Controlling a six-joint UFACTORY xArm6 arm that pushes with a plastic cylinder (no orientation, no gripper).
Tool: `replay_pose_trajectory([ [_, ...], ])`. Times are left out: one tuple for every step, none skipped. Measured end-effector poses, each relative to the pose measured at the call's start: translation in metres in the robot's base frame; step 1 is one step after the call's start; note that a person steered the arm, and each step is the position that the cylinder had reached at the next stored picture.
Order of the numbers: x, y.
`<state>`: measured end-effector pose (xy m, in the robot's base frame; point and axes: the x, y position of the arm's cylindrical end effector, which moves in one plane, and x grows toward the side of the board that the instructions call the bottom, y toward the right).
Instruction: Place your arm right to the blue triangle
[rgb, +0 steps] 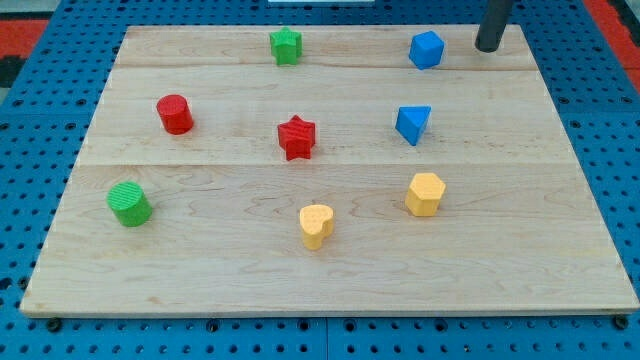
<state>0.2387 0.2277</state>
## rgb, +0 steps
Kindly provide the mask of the black cylindrical robot arm tip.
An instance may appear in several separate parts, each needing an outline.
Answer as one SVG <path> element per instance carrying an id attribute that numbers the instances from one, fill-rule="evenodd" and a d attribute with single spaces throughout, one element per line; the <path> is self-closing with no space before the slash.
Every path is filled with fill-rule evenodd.
<path id="1" fill-rule="evenodd" d="M 488 0 L 485 14 L 479 24 L 475 47 L 484 53 L 498 50 L 509 21 L 514 0 Z"/>

